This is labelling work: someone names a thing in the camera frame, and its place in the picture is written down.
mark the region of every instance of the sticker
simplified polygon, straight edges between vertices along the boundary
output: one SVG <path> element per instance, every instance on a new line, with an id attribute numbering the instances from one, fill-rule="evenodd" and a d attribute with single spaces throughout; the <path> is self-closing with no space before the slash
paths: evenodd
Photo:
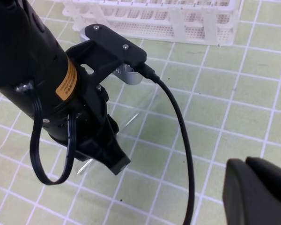
<path id="1" fill-rule="evenodd" d="M 56 94 L 58 94 L 58 96 L 64 101 L 67 100 L 67 98 L 71 95 L 77 82 L 76 68 L 69 58 L 68 62 L 69 66 L 67 69 L 67 74 L 60 86 L 55 91 Z"/>

